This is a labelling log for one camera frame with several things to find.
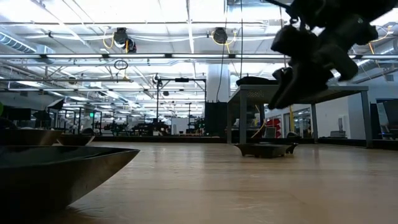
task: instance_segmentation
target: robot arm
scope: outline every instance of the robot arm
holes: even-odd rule
[[[302,98],[326,90],[330,72],[340,72],[340,81],[352,79],[358,72],[356,63],[348,57],[354,44],[364,45],[377,39],[370,22],[389,12],[398,0],[379,0],[364,4],[361,0],[294,0],[290,6],[275,0],[270,3],[286,8],[291,17],[277,33],[271,49],[288,55],[288,68],[276,70],[273,76],[279,89],[269,103],[270,109],[285,108]],[[293,25],[300,23],[300,28]],[[316,36],[314,27],[325,28]]]

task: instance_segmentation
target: white column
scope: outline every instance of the white column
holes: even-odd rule
[[[230,86],[229,64],[210,64],[207,72],[206,101],[209,103],[216,103],[217,101],[228,102]]]

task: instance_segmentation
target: bowl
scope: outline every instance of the bowl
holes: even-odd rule
[[[0,146],[0,215],[42,217],[61,210],[112,177],[137,149]]]
[[[0,146],[52,146],[61,134],[41,129],[2,129]]]
[[[84,134],[62,134],[57,141],[63,146],[85,146],[94,138],[95,136]]]

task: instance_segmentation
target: table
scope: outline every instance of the table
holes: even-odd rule
[[[227,142],[231,143],[232,135],[232,110],[233,105],[240,107],[239,115],[239,143],[246,143],[246,121],[247,121],[247,107],[248,103],[266,104],[271,101],[272,96],[277,91],[277,85],[241,85],[230,96],[228,100],[227,112]],[[315,105],[329,100],[335,100],[344,96],[350,96],[360,93],[362,99],[363,119],[365,127],[366,147],[372,147],[372,131],[371,119],[368,100],[367,86],[329,86],[329,89],[322,91],[314,96],[299,100],[296,104],[311,105],[312,124],[313,124],[313,138],[315,142],[318,141],[318,124],[317,111]]]

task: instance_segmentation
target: ceiling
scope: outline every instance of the ceiling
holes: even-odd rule
[[[123,50],[115,45],[107,48],[112,43],[111,36],[117,27],[127,28],[127,33],[136,43],[137,53],[141,54],[222,54],[223,51],[225,54],[227,51],[232,54],[277,54],[270,49],[270,46],[281,23],[286,24],[288,20],[289,16],[283,10],[280,11],[278,7],[263,3],[261,0],[243,0],[242,12],[240,2],[234,0],[0,0],[0,32],[35,49],[44,45],[56,54],[123,53]],[[395,34],[398,33],[397,21],[398,10],[393,10],[373,22],[378,26],[379,35],[383,38],[373,43],[375,51],[381,51],[395,39]],[[230,42],[228,49],[216,44],[211,38],[215,27],[226,27],[228,42]],[[6,45],[0,45],[0,52],[20,53]],[[369,54],[370,51],[368,46],[355,46],[352,53]],[[44,64],[34,60],[15,59],[8,60],[11,64],[3,66],[2,69],[9,71],[11,67],[16,67],[23,68],[25,72],[15,73],[16,70],[14,70],[14,73],[9,71],[8,76],[3,73],[2,76],[3,78],[108,79],[109,82],[78,82],[76,85],[67,82],[47,82],[39,83],[39,85],[56,89],[92,88],[93,86],[132,89],[134,91],[117,92],[118,95],[111,94],[111,96],[102,96],[97,92],[73,94],[88,98],[87,101],[90,102],[116,103],[112,109],[124,109],[117,106],[117,103],[127,100],[130,105],[134,103],[141,107],[141,109],[132,107],[130,109],[139,111],[139,114],[146,114],[150,113],[150,110],[145,110],[145,108],[151,108],[155,103],[155,93],[136,90],[155,88],[152,82],[155,74],[158,74],[160,78],[206,78],[209,64],[221,63],[209,60],[166,58],[151,61],[134,59],[128,60],[129,67],[126,70],[118,71],[114,68],[113,62],[112,60],[57,60],[53,64]],[[229,72],[232,77],[243,73],[270,79],[273,79],[271,74],[275,69],[284,66],[283,60],[244,62],[240,71],[240,63],[232,63],[228,60],[226,63],[229,63]],[[116,78],[122,79],[124,76],[131,82],[116,82]],[[234,82],[231,83],[231,89],[234,90],[236,86]],[[25,87],[38,88],[34,85],[25,85]],[[191,101],[198,104],[192,112],[196,115],[202,114],[205,97],[202,90],[203,83],[170,82],[164,88],[193,91],[171,91],[169,96],[161,95],[165,104],[162,105],[160,114],[185,116],[188,109],[184,103]]]

